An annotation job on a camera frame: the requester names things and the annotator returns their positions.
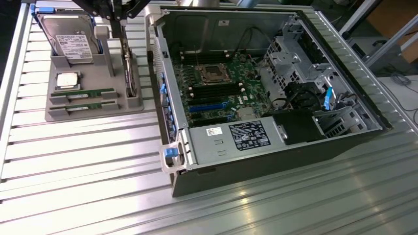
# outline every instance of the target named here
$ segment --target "slotted metal surface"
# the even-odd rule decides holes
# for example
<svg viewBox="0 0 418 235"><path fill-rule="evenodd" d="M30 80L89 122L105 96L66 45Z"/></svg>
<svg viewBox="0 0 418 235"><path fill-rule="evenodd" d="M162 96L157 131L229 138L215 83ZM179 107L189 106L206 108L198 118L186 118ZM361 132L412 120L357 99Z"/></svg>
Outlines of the slotted metal surface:
<svg viewBox="0 0 418 235"><path fill-rule="evenodd" d="M38 5L75 7L68 1ZM417 134L321 14L310 7L298 9L326 35L396 128L332 161L181 198L171 197L170 178L161 171L143 15L129 21L127 35L146 111L52 124L44 121L51 48L31 18L23 20L22 50L10 61L16 75L0 93L10 95L2 114L0 234L418 232ZM119 42L111 40L110 47L118 50Z"/></svg>

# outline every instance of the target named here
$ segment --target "power supply label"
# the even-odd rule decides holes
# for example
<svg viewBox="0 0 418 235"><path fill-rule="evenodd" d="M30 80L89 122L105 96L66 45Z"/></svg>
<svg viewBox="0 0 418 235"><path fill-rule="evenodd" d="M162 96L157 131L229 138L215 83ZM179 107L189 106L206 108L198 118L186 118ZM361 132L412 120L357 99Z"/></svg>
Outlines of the power supply label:
<svg viewBox="0 0 418 235"><path fill-rule="evenodd" d="M262 121L230 125L230 130L239 151L271 145Z"/></svg>

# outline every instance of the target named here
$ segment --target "cpu socket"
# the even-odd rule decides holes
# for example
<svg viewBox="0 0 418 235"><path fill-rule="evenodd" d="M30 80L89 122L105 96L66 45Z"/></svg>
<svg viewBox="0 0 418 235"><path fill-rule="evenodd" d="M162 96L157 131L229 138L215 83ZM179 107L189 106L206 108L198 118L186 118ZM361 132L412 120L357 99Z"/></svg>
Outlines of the cpu socket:
<svg viewBox="0 0 418 235"><path fill-rule="evenodd" d="M217 65L201 65L198 70L202 75L202 81L206 85L219 83L219 82L231 82L227 68L223 64Z"/></svg>

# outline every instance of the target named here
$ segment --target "green ram stick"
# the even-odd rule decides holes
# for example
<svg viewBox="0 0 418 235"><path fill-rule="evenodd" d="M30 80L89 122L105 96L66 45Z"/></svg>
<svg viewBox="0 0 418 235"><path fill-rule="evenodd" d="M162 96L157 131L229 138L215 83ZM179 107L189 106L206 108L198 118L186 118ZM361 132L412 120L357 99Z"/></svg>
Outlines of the green ram stick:
<svg viewBox="0 0 418 235"><path fill-rule="evenodd" d="M103 104L115 104L115 101L105 101L99 103L91 103L91 104L76 104L76 105L67 105L67 106L58 106L51 107L50 109L66 109L68 112L71 111L79 111L79 110L93 110L93 109L102 109Z"/></svg>
<svg viewBox="0 0 418 235"><path fill-rule="evenodd" d="M71 92L59 92L51 94L51 96L67 96L68 99L76 98L95 98L102 96L102 92L114 92L114 88L98 89L98 90L85 90L85 91L71 91Z"/></svg>

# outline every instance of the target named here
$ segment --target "motherboard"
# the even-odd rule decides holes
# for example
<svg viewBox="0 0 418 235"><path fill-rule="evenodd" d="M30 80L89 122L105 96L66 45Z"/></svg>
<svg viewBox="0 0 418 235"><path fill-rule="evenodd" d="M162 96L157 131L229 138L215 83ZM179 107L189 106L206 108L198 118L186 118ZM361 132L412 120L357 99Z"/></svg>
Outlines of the motherboard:
<svg viewBox="0 0 418 235"><path fill-rule="evenodd" d="M251 55L227 54L222 63L198 57L195 63L185 63L183 58L174 68L190 127L255 119L270 110Z"/></svg>

